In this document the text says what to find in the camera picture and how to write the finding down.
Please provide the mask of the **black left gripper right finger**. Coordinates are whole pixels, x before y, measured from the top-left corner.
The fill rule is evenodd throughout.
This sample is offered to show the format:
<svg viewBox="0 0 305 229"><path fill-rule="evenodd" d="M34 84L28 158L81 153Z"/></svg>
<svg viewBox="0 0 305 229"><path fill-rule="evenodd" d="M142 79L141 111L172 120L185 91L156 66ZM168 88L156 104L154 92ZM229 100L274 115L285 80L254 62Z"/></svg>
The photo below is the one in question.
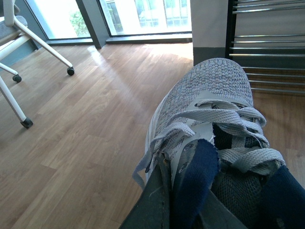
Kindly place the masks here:
<svg viewBox="0 0 305 229"><path fill-rule="evenodd" d="M199 229L247 228L210 192L203 212L197 217ZM303 229L305 189L286 166L280 167L263 186L258 205L256 229Z"/></svg>

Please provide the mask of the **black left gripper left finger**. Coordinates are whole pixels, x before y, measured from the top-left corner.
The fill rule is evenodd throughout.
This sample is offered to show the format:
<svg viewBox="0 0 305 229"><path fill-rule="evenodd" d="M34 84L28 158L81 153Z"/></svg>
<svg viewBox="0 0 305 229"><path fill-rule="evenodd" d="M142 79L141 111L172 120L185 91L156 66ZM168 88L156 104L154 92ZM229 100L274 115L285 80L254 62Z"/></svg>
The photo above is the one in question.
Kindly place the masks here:
<svg viewBox="0 0 305 229"><path fill-rule="evenodd" d="M157 164L121 229L170 228L171 167L166 153L156 156Z"/></svg>

